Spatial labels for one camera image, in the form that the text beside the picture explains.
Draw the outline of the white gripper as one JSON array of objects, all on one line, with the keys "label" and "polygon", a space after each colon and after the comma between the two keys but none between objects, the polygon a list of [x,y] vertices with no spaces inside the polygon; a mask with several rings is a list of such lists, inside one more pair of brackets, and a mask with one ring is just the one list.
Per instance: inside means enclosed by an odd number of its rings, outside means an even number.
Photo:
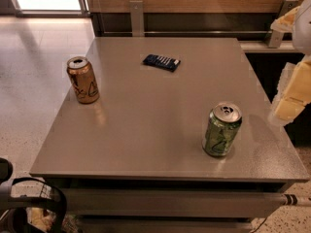
[{"label": "white gripper", "polygon": [[[300,7],[275,19],[270,29],[281,33],[293,32],[294,48],[303,54],[311,54],[311,0],[304,0]],[[281,72],[277,94],[271,104],[270,122],[291,123],[310,103],[311,61],[300,61],[296,65],[287,63]]]}]

